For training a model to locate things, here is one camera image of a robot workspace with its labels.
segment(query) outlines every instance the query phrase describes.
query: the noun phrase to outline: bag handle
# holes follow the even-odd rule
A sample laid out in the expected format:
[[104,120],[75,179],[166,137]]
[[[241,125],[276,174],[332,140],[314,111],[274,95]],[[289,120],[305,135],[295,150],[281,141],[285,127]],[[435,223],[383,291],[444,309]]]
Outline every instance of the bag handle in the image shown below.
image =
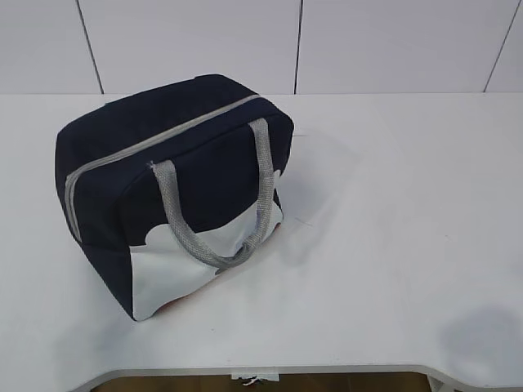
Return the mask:
[[259,169],[259,190],[256,208],[256,226],[254,231],[244,240],[241,248],[234,256],[217,255],[196,233],[187,225],[181,214],[180,194],[178,190],[177,171],[171,160],[153,164],[152,169],[158,181],[163,200],[163,208],[171,230],[180,245],[195,259],[204,264],[218,268],[217,274],[223,270],[236,267],[248,260],[260,246],[266,236],[272,200],[275,192],[275,174],[270,154],[269,125],[264,118],[249,123],[254,133],[256,156]]

